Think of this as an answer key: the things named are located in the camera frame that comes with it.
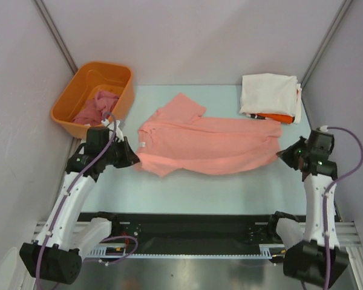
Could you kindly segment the light pink t-shirt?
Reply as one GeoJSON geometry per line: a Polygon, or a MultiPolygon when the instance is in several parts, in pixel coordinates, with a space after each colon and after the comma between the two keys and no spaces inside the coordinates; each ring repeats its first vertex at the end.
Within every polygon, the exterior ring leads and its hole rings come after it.
{"type": "Polygon", "coordinates": [[[164,177],[178,169],[228,175],[277,159],[281,125],[272,120],[205,116],[206,108],[179,93],[138,130],[138,171],[164,177]]]}

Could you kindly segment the dark pink t-shirt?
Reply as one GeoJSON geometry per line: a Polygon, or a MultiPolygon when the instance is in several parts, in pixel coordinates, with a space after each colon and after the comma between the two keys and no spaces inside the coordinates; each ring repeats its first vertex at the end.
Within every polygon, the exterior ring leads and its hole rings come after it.
{"type": "Polygon", "coordinates": [[[106,90],[100,90],[94,98],[85,102],[85,107],[72,119],[72,123],[97,126],[101,124],[105,112],[111,112],[120,96],[106,90]]]}

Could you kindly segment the orange plastic basket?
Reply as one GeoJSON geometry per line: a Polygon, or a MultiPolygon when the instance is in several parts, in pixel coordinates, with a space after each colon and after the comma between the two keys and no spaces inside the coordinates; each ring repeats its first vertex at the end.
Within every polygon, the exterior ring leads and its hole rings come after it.
{"type": "Polygon", "coordinates": [[[52,120],[72,137],[86,139],[88,126],[72,120],[100,90],[119,96],[112,113],[118,120],[126,120],[135,99],[133,72],[125,65],[108,62],[88,62],[79,68],[52,107],[52,120]]]}

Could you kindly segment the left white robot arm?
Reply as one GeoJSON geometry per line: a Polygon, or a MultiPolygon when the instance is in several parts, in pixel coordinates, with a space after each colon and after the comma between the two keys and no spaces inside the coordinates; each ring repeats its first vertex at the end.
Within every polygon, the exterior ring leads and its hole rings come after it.
{"type": "Polygon", "coordinates": [[[107,166],[117,169],[138,163],[128,139],[88,140],[80,145],[67,163],[67,174],[59,197],[43,229],[34,241],[23,243],[19,251],[29,274],[38,287],[46,280],[72,284],[83,261],[102,242],[131,240],[134,248],[123,255],[132,255],[139,243],[136,237],[121,235],[122,227],[112,218],[95,217],[79,233],[74,233],[83,203],[107,166]]]}

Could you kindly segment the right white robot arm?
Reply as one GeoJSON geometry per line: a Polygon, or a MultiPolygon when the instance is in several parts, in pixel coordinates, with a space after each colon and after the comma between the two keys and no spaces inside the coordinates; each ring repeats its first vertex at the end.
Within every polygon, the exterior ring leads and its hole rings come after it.
{"type": "Polygon", "coordinates": [[[332,134],[311,131],[293,145],[277,153],[290,168],[299,170],[306,191],[306,224],[278,214],[268,225],[267,236],[283,242],[286,253],[284,275],[301,283],[330,289],[348,266],[348,254],[340,249],[335,227],[334,192],[338,168],[329,159],[335,145],[332,134]]]}

